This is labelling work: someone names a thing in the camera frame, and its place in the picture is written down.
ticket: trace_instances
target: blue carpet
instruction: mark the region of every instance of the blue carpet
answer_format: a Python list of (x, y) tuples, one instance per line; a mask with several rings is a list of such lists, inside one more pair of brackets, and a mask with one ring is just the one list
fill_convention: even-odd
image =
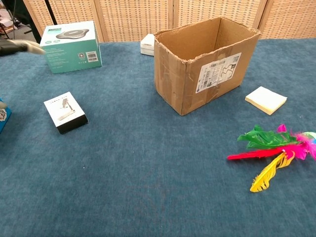
[[(181, 117), (156, 93), (139, 43), (101, 45), (103, 67), (52, 75), (42, 56), (0, 58), (0, 236), (299, 237), (316, 232), (316, 161), (278, 170), (227, 161), (260, 124), (316, 128), (316, 39), (260, 40), (243, 84)], [(245, 102), (259, 86), (287, 102), (272, 116)], [(70, 91), (89, 123), (59, 134), (43, 104)]]

